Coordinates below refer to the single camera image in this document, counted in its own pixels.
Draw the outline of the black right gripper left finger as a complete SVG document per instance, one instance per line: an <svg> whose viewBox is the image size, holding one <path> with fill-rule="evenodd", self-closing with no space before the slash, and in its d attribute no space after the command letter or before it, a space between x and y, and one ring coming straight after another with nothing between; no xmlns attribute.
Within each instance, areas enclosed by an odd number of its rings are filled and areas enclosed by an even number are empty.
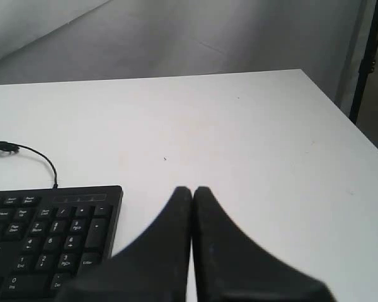
<svg viewBox="0 0 378 302"><path fill-rule="evenodd" d="M190 224L191 192L176 187L133 242L65 283L56 301L185 301Z"/></svg>

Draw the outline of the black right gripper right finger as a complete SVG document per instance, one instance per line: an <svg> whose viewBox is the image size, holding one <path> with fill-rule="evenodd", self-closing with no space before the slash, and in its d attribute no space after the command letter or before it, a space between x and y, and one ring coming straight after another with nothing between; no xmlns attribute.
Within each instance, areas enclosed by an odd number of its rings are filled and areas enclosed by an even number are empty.
<svg viewBox="0 0 378 302"><path fill-rule="evenodd" d="M193 197L192 245L199 301L333 301L322 281L277 259L227 215L208 187Z"/></svg>

